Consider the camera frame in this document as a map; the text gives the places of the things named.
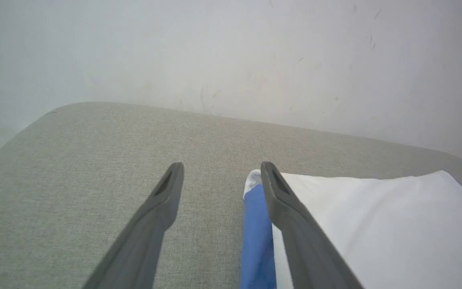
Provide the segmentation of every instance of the white cloth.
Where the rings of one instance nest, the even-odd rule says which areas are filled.
[[[462,187],[447,172],[400,179],[282,174],[366,289],[462,288]],[[277,288],[292,288],[273,226]]]

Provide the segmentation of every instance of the gray cushion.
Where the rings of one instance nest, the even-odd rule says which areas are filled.
[[[81,287],[175,161],[185,182],[155,287],[237,288],[244,181],[264,160],[319,176],[445,170],[462,185],[462,160],[433,150],[132,104],[64,106],[0,149],[0,288]]]

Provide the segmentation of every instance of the dark object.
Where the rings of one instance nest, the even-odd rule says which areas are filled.
[[[83,288],[152,287],[163,234],[178,213],[183,172],[182,163],[170,165]]]
[[[273,163],[261,165],[268,216],[281,230],[294,288],[362,288]]]

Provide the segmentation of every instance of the blue cloth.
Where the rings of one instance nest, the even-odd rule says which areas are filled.
[[[268,218],[263,185],[245,194],[244,205],[240,289],[275,289],[272,223]]]

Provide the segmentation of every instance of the white wall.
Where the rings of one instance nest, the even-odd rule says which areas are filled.
[[[83,101],[462,157],[462,1],[1,0],[0,147]]]

